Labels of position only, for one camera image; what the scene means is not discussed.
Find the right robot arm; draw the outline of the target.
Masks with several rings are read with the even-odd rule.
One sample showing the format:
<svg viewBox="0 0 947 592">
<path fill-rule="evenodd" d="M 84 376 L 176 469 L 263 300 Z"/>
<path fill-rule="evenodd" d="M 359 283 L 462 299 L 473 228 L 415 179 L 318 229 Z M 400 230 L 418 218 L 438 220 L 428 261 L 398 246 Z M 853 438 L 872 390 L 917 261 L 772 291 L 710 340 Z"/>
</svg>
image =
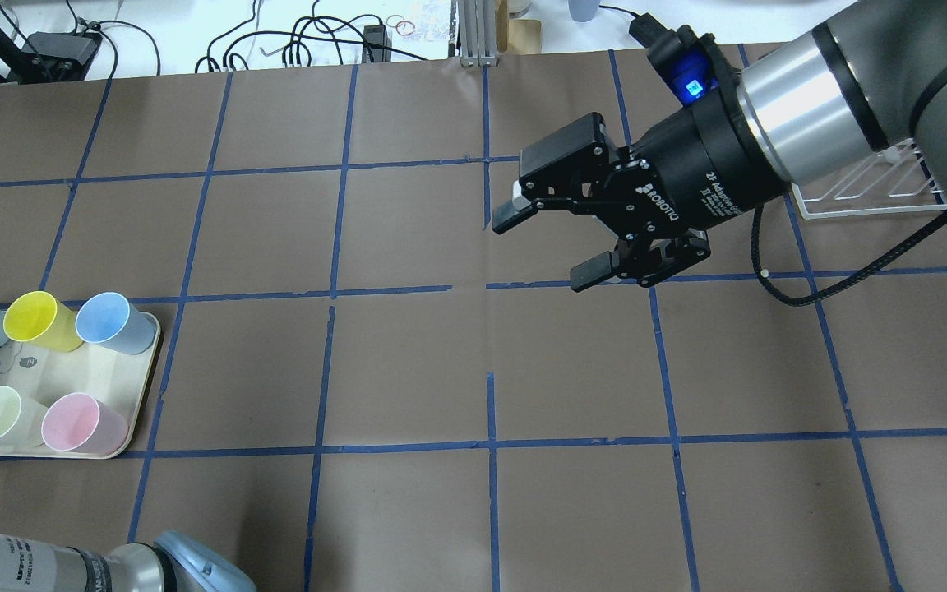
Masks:
<svg viewBox="0 0 947 592">
<path fill-rule="evenodd" d="M 857 1 L 739 70 L 710 35 L 654 16 L 629 34 L 681 104 L 639 141 L 617 146 L 600 113 L 527 146 L 497 234 L 543 210 L 593 216 L 617 245 L 571 269 L 584 291 L 612 278 L 655 286 L 711 254 L 707 231 L 790 185 L 812 183 L 912 140 L 947 199 L 947 1 Z M 850 288 L 947 224 L 947 210 L 824 291 L 774 298 L 803 307 Z"/>
</svg>

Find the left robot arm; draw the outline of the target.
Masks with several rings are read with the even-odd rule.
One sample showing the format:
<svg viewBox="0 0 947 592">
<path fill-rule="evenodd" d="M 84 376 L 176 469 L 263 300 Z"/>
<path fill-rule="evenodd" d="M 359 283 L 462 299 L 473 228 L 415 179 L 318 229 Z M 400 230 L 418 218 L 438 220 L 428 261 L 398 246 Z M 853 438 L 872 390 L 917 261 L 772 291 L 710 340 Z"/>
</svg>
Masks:
<svg viewBox="0 0 947 592">
<path fill-rule="evenodd" d="M 252 578 L 176 530 L 109 553 L 0 534 L 0 591 L 255 591 Z"/>
</svg>

